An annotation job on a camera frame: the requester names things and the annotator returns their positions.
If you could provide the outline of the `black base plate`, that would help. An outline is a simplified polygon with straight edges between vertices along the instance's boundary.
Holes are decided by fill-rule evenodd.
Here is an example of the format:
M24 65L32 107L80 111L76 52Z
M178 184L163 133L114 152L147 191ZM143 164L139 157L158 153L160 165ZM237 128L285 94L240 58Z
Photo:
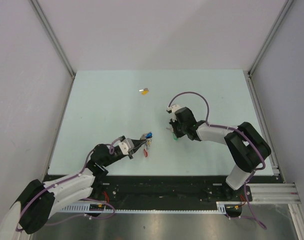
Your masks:
M252 200L248 186L229 189L222 176L99 176L90 198L117 210L214 210L216 202L238 205Z

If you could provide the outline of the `key with yellow tag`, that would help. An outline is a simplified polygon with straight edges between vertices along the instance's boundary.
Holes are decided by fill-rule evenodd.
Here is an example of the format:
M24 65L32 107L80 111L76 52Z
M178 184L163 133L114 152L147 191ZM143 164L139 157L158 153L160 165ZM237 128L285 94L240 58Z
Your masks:
M148 88L144 88L144 89L140 89L140 90L139 90L139 93L140 93L141 95L146 95L148 92L149 92L149 89L148 89Z

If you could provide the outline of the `key with green tag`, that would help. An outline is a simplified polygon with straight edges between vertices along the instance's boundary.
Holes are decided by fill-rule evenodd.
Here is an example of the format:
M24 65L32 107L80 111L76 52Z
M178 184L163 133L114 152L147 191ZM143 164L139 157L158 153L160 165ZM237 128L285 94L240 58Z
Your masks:
M176 134L175 134L173 128L167 127L166 129L172 133L173 139L174 139L175 141L178 141L178 137L176 136Z

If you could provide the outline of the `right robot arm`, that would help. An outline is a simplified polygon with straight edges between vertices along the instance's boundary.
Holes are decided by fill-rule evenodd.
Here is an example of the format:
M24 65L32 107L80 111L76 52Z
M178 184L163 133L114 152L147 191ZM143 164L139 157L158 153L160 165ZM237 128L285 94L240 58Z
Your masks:
M214 125L205 120L196 121L187 107L173 105L167 108L171 114L169 124L177 138L187 136L192 141L210 141L226 145L235 162L222 188L223 196L233 201L240 196L240 188L259 170L265 168L265 160L271 148L258 131L248 122L236 127Z

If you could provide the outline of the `metal key organizer red handle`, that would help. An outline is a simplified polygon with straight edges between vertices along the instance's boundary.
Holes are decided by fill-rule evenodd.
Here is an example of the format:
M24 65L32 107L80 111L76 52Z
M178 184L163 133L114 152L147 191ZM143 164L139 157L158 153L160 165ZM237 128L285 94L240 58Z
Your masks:
M144 140L144 147L143 147L143 154L144 154L144 157L147 158L148 157L148 150L150 148L150 145L152 143L152 137L151 138L145 138L146 134L148 133L144 133L141 135L140 137L140 140Z

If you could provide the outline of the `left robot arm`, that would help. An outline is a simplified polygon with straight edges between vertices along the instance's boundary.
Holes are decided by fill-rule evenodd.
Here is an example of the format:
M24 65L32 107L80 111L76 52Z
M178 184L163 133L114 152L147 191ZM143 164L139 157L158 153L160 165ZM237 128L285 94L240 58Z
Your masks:
M60 209L82 199L98 199L102 194L99 185L108 174L107 166L128 157L146 143L144 139L120 137L111 144L98 144L87 155L77 173L56 180L41 182L35 179L17 198L21 213L14 230L33 234Z

